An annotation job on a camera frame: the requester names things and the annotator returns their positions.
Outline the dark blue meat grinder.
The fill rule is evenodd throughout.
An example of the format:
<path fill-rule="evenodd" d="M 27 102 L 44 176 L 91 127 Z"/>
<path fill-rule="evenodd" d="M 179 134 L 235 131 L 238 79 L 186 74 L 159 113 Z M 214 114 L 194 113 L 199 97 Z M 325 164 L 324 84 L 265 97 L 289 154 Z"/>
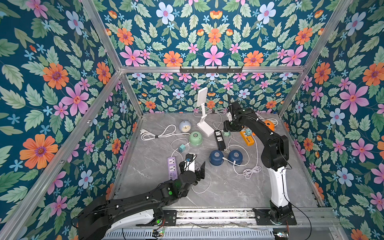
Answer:
<path fill-rule="evenodd" d="M 240 166 L 243 163 L 243 154 L 238 150 L 233 150 L 230 151 L 227 159 L 230 163 Z"/>
<path fill-rule="evenodd" d="M 224 162 L 224 154 L 220 150 L 214 150 L 210 153 L 209 161 L 212 166 L 220 166 Z"/>

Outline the dark blue meat grinder front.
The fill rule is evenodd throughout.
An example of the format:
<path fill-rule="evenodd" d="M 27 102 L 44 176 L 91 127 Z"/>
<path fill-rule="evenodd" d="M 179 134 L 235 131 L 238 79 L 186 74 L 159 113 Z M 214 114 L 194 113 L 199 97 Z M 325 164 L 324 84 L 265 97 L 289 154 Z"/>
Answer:
<path fill-rule="evenodd" d="M 243 163 L 243 154 L 238 150 L 233 150 L 230 151 L 227 159 L 230 163 L 240 166 Z"/>

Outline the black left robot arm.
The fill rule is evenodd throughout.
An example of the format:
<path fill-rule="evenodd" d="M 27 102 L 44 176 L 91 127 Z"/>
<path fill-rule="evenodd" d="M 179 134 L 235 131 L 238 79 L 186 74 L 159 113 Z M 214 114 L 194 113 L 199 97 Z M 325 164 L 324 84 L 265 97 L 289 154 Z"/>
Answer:
<path fill-rule="evenodd" d="M 191 188 L 206 177 L 206 164 L 195 168 L 195 154 L 187 154 L 179 164 L 181 173 L 174 180 L 160 183 L 140 195 L 107 200 L 99 197 L 78 215 L 80 240 L 101 240 L 109 232 L 130 226 L 157 226 L 164 224 L 164 207 L 185 198 Z"/>

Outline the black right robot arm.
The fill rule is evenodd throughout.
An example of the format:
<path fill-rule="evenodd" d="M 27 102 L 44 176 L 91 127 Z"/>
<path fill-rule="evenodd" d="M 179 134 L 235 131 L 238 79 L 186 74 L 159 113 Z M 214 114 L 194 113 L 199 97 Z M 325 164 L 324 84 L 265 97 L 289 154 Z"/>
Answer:
<path fill-rule="evenodd" d="M 228 108 L 228 120 L 224 130 L 240 132 L 249 128 L 264 145 L 261 160 L 269 171 L 271 182 L 270 220 L 273 224 L 285 222 L 293 213 L 292 204 L 287 195 L 286 170 L 289 165 L 289 140 L 271 130 L 251 108 L 242 108 L 238 102 L 232 102 Z"/>

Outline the purple power strip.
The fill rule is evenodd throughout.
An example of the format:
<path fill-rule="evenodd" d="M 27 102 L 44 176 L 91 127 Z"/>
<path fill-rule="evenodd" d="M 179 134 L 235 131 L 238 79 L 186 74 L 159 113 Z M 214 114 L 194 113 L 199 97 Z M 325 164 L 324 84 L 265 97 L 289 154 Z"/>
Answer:
<path fill-rule="evenodd" d="M 168 174 L 170 180 L 176 180 L 178 178 L 177 162 L 175 157 L 169 157 L 167 159 Z"/>

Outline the black power strip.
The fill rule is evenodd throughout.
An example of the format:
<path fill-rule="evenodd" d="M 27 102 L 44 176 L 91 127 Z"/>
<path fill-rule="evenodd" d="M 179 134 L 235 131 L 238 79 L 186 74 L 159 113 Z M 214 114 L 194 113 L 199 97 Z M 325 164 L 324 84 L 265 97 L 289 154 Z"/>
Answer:
<path fill-rule="evenodd" d="M 218 146 L 218 150 L 224 151 L 226 149 L 226 145 L 225 145 L 222 132 L 220 130 L 215 130 L 214 135 L 215 135 L 216 143 Z"/>

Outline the orange power strip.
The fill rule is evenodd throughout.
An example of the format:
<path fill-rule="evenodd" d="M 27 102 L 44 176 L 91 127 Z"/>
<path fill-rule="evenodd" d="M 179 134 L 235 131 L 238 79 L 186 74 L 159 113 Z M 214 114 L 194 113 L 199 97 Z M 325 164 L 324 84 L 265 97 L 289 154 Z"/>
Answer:
<path fill-rule="evenodd" d="M 241 131 L 240 133 L 247 146 L 253 146 L 255 144 L 255 140 L 252 135 L 247 136 L 247 133 L 245 131 Z"/>

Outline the light teal charger adapter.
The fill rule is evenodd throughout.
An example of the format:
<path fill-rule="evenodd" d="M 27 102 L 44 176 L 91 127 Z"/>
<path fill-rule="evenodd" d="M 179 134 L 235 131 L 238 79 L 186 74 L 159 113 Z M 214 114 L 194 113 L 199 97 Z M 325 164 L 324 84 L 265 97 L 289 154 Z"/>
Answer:
<path fill-rule="evenodd" d="M 185 149 L 186 149 L 186 145 L 184 145 L 184 144 L 180 145 L 179 148 L 178 148 L 180 153 L 184 152 Z"/>

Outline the orange shark plush toy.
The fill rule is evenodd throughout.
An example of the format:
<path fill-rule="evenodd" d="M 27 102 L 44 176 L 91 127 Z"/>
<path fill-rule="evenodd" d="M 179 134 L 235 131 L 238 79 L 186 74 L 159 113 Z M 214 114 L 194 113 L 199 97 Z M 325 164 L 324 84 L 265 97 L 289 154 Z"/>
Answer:
<path fill-rule="evenodd" d="M 276 129 L 276 121 L 274 119 L 265 119 L 263 120 L 265 125 L 272 131 L 275 131 Z"/>

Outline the white folding desk lamp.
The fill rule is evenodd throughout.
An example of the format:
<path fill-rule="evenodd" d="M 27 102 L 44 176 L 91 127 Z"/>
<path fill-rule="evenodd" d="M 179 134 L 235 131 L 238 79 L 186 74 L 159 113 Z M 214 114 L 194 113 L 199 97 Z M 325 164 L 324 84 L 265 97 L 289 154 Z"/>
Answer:
<path fill-rule="evenodd" d="M 214 133 L 214 129 L 205 121 L 207 117 L 207 112 L 205 107 L 207 95 L 208 95 L 207 87 L 202 88 L 198 91 L 197 105 L 201 108 L 202 116 L 200 118 L 200 121 L 197 123 L 197 126 L 207 137 L 210 137 Z"/>

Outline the round blue alarm clock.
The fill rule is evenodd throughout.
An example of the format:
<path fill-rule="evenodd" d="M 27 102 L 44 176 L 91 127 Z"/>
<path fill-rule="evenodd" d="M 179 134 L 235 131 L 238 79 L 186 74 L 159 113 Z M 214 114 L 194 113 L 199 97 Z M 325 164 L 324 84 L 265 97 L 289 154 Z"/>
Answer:
<path fill-rule="evenodd" d="M 189 133 L 192 129 L 192 124 L 187 121 L 187 120 L 184 120 L 184 121 L 181 121 L 180 124 L 179 124 L 179 130 L 182 132 L 182 133 Z"/>

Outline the green cordless meat grinder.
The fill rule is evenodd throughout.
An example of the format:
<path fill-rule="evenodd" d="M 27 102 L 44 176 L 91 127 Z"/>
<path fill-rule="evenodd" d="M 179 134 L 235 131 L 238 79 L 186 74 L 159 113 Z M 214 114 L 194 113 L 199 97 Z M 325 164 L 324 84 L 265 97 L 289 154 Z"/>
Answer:
<path fill-rule="evenodd" d="M 192 146 L 200 146 L 203 143 L 203 136 L 200 132 L 192 132 L 189 141 Z"/>

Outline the black wall hook rail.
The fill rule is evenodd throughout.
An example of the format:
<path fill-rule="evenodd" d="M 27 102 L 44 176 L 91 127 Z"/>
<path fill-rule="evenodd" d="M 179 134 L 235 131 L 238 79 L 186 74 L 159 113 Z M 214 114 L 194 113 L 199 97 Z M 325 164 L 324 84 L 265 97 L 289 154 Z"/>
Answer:
<path fill-rule="evenodd" d="M 186 74 L 236 74 L 236 73 L 242 73 L 243 67 L 226 67 L 226 66 L 216 66 L 216 67 L 180 67 L 179 68 L 180 73 L 186 73 Z"/>

